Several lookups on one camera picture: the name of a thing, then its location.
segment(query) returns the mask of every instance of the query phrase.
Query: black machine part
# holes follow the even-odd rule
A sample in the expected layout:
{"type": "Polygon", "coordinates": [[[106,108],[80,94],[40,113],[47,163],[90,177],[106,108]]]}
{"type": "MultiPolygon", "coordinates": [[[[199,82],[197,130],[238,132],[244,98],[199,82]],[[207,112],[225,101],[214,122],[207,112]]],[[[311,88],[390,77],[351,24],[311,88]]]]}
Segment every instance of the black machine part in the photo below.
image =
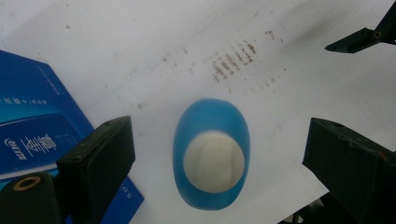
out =
{"type": "Polygon", "coordinates": [[[311,119],[303,165],[360,224],[396,218],[396,155],[348,127],[311,119]]]}
{"type": "Polygon", "coordinates": [[[59,174],[20,176],[0,193],[0,223],[100,223],[134,162],[130,117],[105,122],[57,160],[59,174]]]}
{"type": "Polygon", "coordinates": [[[340,53],[356,53],[381,42],[396,45],[396,2],[376,26],[375,30],[363,28],[330,44],[325,49],[340,53]]]}

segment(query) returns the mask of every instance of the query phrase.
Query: blue box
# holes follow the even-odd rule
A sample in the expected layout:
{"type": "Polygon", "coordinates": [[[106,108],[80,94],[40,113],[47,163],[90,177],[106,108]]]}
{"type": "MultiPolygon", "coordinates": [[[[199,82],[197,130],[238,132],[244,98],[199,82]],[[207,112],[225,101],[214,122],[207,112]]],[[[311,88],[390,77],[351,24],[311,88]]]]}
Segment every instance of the blue box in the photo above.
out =
{"type": "MultiPolygon", "coordinates": [[[[56,175],[56,160],[92,131],[47,64],[0,50],[0,189],[19,175],[56,175]]],[[[143,200],[126,177],[102,223],[129,223],[143,200]]]]}

